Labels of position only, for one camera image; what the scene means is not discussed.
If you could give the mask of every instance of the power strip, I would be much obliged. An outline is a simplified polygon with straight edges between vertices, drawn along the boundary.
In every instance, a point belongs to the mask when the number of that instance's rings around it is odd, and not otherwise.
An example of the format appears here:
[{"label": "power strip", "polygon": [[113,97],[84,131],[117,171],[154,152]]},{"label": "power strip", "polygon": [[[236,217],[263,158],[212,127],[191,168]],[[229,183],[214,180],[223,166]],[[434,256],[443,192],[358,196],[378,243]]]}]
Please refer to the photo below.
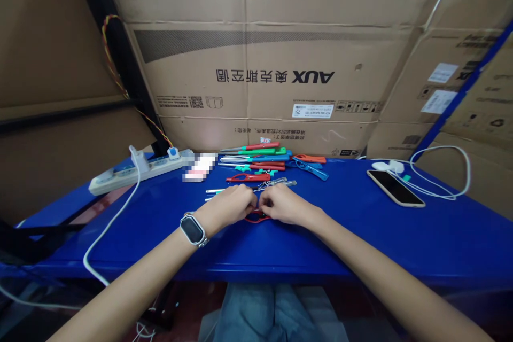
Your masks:
[{"label": "power strip", "polygon": [[[180,151],[179,155],[176,159],[164,156],[148,161],[149,171],[141,173],[141,181],[188,166],[194,161],[194,153],[191,150]],[[129,166],[108,177],[105,177],[105,173],[95,177],[91,180],[89,192],[98,196],[134,183],[137,183],[137,168]]]}]

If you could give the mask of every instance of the white label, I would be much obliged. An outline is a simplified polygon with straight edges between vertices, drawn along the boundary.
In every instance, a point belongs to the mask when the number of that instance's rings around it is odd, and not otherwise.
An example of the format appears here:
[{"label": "white label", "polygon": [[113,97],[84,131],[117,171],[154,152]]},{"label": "white label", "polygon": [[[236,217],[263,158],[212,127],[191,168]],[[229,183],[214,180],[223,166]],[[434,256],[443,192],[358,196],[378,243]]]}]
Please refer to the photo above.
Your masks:
[{"label": "white label", "polygon": [[450,77],[456,72],[457,69],[458,66],[455,64],[440,63],[434,69],[433,73],[427,81],[445,84],[449,81]]},{"label": "white label", "polygon": [[294,104],[293,118],[329,119],[333,104]]},{"label": "white label", "polygon": [[436,90],[433,95],[431,95],[427,103],[424,104],[421,112],[435,113],[440,115],[444,113],[447,106],[453,101],[457,94],[458,93],[454,91]]}]

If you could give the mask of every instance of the blue shelf frame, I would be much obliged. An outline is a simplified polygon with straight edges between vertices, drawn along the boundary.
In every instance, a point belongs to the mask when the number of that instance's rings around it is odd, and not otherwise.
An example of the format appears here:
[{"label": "blue shelf frame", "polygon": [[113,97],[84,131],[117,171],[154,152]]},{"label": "blue shelf frame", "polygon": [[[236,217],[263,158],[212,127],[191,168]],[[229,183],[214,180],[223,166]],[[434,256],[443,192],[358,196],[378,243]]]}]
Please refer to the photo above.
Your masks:
[{"label": "blue shelf frame", "polygon": [[449,117],[453,114],[453,112],[456,110],[456,108],[460,105],[463,98],[467,95],[467,92],[472,88],[472,86],[476,83],[476,81],[481,76],[481,72],[483,72],[486,65],[492,61],[492,59],[495,57],[497,52],[502,48],[506,40],[508,39],[509,35],[513,32],[513,20],[510,21],[509,25],[506,27],[504,32],[501,36],[497,39],[497,41],[493,44],[493,46],[490,48],[490,50],[487,52],[477,69],[472,72],[472,74],[469,76],[465,84],[461,87],[460,92],[455,96],[451,104],[447,106],[444,113],[440,115],[437,122],[433,125],[431,130],[427,133],[427,135],[424,137],[424,139],[421,141],[415,152],[425,150],[429,147],[429,145],[434,141],[438,133],[441,131],[442,127],[444,126],[445,122]]}]

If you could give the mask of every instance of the forearm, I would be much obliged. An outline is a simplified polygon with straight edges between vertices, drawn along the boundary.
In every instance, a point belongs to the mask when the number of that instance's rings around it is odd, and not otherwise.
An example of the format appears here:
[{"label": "forearm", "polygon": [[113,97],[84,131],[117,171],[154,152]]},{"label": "forearm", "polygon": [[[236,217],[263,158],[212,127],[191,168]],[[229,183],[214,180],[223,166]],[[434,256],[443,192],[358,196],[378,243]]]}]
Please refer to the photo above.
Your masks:
[{"label": "forearm", "polygon": [[71,318],[51,342],[120,340],[197,247],[180,228]]},{"label": "forearm", "polygon": [[416,339],[491,341],[480,327],[413,275],[327,215],[316,215],[305,227],[351,268]]}]

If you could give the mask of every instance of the red plastic part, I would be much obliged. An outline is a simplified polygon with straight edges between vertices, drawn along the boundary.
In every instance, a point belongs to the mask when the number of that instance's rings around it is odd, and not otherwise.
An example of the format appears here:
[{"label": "red plastic part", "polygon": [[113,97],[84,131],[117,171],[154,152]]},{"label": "red plastic part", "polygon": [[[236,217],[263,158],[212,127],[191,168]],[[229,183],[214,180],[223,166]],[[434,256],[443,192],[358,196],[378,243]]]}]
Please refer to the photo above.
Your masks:
[{"label": "red plastic part", "polygon": [[297,155],[294,155],[293,158],[297,158],[306,163],[322,163],[322,164],[326,163],[325,157],[311,157],[310,155],[297,154]]},{"label": "red plastic part", "polygon": [[275,169],[275,170],[278,170],[278,171],[285,171],[285,166],[276,166],[276,165],[264,165],[264,166],[258,166],[256,163],[254,164],[251,164],[250,165],[250,169],[264,169],[264,170],[267,170],[267,169]]},{"label": "red plastic part", "polygon": [[271,175],[251,175],[251,174],[237,174],[231,178],[226,178],[227,182],[267,182],[271,180]]},{"label": "red plastic part", "polygon": [[247,150],[261,150],[264,148],[276,148],[276,147],[279,147],[279,142],[254,144],[251,146],[246,146],[246,151]]},{"label": "red plastic part", "polygon": [[259,166],[259,168],[265,168],[264,166],[285,167],[285,162],[253,162],[253,164]]},{"label": "red plastic part", "polygon": [[[258,219],[257,219],[257,220],[255,220],[255,221],[254,221],[254,220],[251,220],[251,219],[249,218],[249,216],[250,216],[251,214],[256,214],[256,215],[258,215]],[[263,221],[268,220],[268,219],[272,219],[272,218],[271,218],[270,216],[267,216],[267,215],[266,215],[266,214],[264,214],[263,212],[261,212],[259,208],[257,208],[256,210],[254,210],[254,211],[250,212],[250,213],[249,213],[248,215],[246,215],[246,217],[244,218],[244,220],[245,220],[246,222],[249,222],[249,223],[260,223],[260,222],[263,222]]]}]

